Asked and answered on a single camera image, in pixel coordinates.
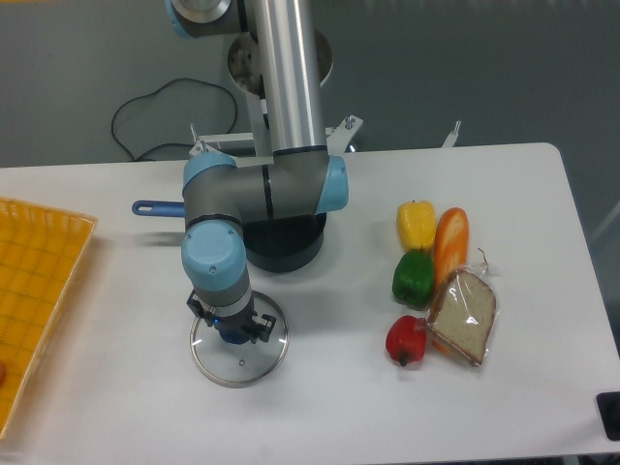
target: yellow tray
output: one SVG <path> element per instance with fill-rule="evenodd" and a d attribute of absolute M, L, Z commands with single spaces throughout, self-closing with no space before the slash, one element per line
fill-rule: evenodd
<path fill-rule="evenodd" d="M 0 439 L 97 218 L 0 197 Z"/>

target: metal rim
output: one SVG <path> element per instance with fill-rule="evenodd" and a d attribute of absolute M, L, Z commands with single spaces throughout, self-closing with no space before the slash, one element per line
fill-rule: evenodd
<path fill-rule="evenodd" d="M 290 337 L 289 336 L 289 324 L 287 323 L 287 319 L 284 316 L 284 312 L 282 311 L 282 308 L 280 307 L 280 305 L 278 305 L 275 302 L 275 300 L 273 300 L 268 295 L 259 293 L 258 291 L 252 291 L 252 295 L 254 296 L 254 298 L 259 298 L 260 300 L 271 305 L 273 309 L 275 310 L 275 312 L 282 319 L 282 325 L 284 326 L 285 343 L 283 345 L 282 352 L 280 353 L 280 356 L 273 362 L 273 364 L 271 364 L 271 366 L 269 366 L 268 369 L 265 370 L 264 373 L 262 373 L 260 376 L 256 376 L 254 378 L 251 378 L 245 381 L 229 381 L 229 380 L 220 378 L 219 376 L 214 375 L 213 373 L 208 371 L 206 368 L 204 368 L 204 365 L 201 363 L 198 357 L 198 354 L 196 353 L 196 345 L 194 345 L 194 342 L 196 341 L 196 333 L 198 331 L 198 326 L 201 323 L 202 319 L 196 317 L 194 319 L 194 322 L 192 323 L 192 328 L 190 329 L 190 350 L 192 351 L 192 357 L 194 358 L 194 362 L 196 363 L 199 370 L 203 373 L 205 377 L 207 377 L 213 383 L 223 386 L 224 388 L 247 388 L 248 386 L 253 385 L 258 380 L 264 378 L 266 375 L 268 375 L 273 370 L 275 370 L 275 368 L 282 362 L 282 360 L 284 359 L 284 356 L 287 354 L 287 350 L 289 349 L 289 337 Z"/>
<path fill-rule="evenodd" d="M 321 31 L 315 29 L 314 34 L 315 34 L 315 44 L 317 48 L 317 61 L 318 61 L 318 66 L 319 66 L 319 80 L 320 80 L 321 87 L 323 87 L 323 85 L 327 82 L 327 80 L 331 76 L 331 71 L 333 70 L 333 51 L 331 50 L 331 44 L 327 40 L 327 37 Z M 245 48 L 246 42 L 247 44 L 250 45 L 252 49 Z M 228 62 L 227 68 L 229 70 L 229 76 L 231 77 L 232 82 L 234 82 L 234 84 L 236 85 L 238 89 L 240 89 L 247 95 L 258 97 L 259 96 L 258 88 L 247 89 L 247 88 L 244 88 L 242 85 L 240 85 L 239 82 L 237 81 L 240 78 L 247 78 L 247 73 L 249 72 L 250 68 L 243 68 L 244 71 L 239 72 L 239 73 L 233 73 L 233 71 L 231 70 L 231 66 L 232 66 L 232 62 L 234 61 L 235 54 L 240 51 L 243 51 L 242 55 L 244 56 L 247 55 L 248 53 L 253 54 L 254 47 L 256 48 L 256 50 L 260 52 L 258 45 L 251 39 L 251 35 L 249 32 L 244 32 L 240 34 L 232 42 L 231 47 L 229 48 L 228 58 L 227 58 L 227 62 Z M 262 73 L 263 72 L 261 71 L 260 66 L 259 66 L 259 68 L 256 70 L 256 73 L 252 72 L 251 76 L 254 77 L 258 82 L 258 79 L 261 77 Z"/>
<path fill-rule="evenodd" d="M 198 24 L 207 24 L 222 17 L 231 5 L 231 0 L 220 0 L 217 5 L 207 10 L 192 8 L 191 5 L 186 5 L 183 0 L 172 0 L 172 4 L 186 19 Z"/>

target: blue handle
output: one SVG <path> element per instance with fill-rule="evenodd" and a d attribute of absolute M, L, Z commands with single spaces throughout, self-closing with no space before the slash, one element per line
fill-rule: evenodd
<path fill-rule="evenodd" d="M 183 218 L 185 205 L 182 201 L 135 201 L 132 211 L 138 216 L 166 216 Z"/>

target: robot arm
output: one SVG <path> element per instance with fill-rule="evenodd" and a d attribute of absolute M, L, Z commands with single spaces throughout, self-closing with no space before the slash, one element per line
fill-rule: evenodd
<path fill-rule="evenodd" d="M 238 168 L 220 152 L 192 158 L 181 247 L 190 307 L 235 344 L 268 339 L 273 323 L 254 312 L 242 226 L 338 210 L 349 196 L 343 159 L 327 155 L 310 0 L 168 0 L 172 22 L 192 37 L 242 25 L 245 6 L 260 44 L 273 164 Z"/>

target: gray floor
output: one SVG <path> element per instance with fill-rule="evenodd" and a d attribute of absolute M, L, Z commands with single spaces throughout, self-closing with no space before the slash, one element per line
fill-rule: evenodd
<path fill-rule="evenodd" d="M 125 162 L 109 135 L 123 102 L 181 77 L 233 89 L 234 37 L 177 38 L 162 4 L 0 5 L 0 166 Z M 314 13 L 334 53 L 325 122 L 364 118 L 360 148 L 437 147 L 461 119 L 462 145 L 555 144 L 586 237 L 620 200 L 620 1 L 316 0 Z M 182 84 L 131 107 L 118 134 L 141 153 L 232 116 L 224 96 Z M 617 220 L 591 248 L 617 334 L 619 233 Z"/>

